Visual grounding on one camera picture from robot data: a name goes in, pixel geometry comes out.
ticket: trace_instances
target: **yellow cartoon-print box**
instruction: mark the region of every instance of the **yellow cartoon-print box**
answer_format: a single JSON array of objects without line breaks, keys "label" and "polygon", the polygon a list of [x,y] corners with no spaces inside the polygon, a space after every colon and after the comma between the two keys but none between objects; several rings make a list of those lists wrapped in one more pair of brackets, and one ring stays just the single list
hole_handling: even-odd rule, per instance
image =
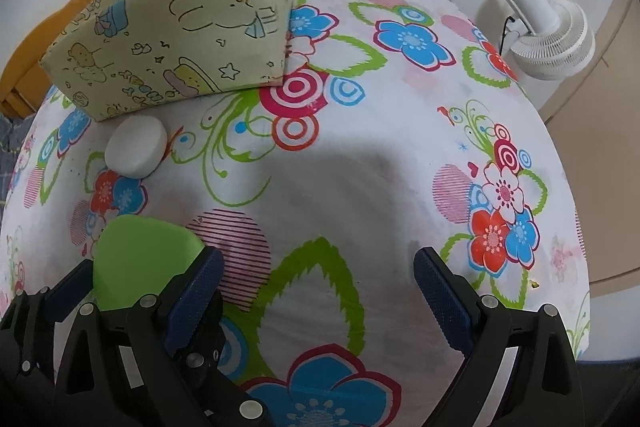
[{"label": "yellow cartoon-print box", "polygon": [[95,120],[282,84],[291,0],[99,1],[40,61]]}]

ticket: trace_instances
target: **beige door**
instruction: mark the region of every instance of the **beige door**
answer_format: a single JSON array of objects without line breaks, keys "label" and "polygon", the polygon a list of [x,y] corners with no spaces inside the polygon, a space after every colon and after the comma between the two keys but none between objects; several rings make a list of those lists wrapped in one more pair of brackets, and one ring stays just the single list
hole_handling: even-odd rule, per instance
[{"label": "beige door", "polygon": [[640,2],[547,123],[582,222],[591,294],[640,284]]}]

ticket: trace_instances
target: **wooden headboard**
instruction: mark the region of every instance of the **wooden headboard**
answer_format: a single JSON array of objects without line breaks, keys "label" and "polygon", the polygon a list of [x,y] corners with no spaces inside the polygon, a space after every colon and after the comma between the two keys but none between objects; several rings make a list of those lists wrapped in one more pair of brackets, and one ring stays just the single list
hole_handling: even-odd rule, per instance
[{"label": "wooden headboard", "polygon": [[0,110],[10,118],[25,118],[44,100],[51,82],[38,61],[71,20],[93,0],[71,0],[44,19],[25,37],[0,76]]}]

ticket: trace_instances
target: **black power cord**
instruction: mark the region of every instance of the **black power cord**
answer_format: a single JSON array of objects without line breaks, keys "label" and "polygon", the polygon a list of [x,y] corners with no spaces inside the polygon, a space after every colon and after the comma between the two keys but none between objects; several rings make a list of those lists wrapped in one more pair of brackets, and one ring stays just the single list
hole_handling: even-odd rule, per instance
[{"label": "black power cord", "polygon": [[510,22],[516,22],[516,19],[514,19],[509,15],[504,22],[504,27],[502,28],[502,41],[500,42],[500,57],[502,57],[502,51],[504,49],[504,38],[507,36],[507,24],[509,24]]}]

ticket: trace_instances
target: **white sponge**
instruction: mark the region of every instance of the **white sponge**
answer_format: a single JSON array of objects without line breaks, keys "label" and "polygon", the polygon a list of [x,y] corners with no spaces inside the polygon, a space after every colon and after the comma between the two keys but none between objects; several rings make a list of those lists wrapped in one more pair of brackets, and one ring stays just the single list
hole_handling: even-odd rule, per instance
[{"label": "white sponge", "polygon": [[160,165],[166,139],[166,130],[158,118],[130,116],[111,136],[104,161],[120,176],[141,180]]}]

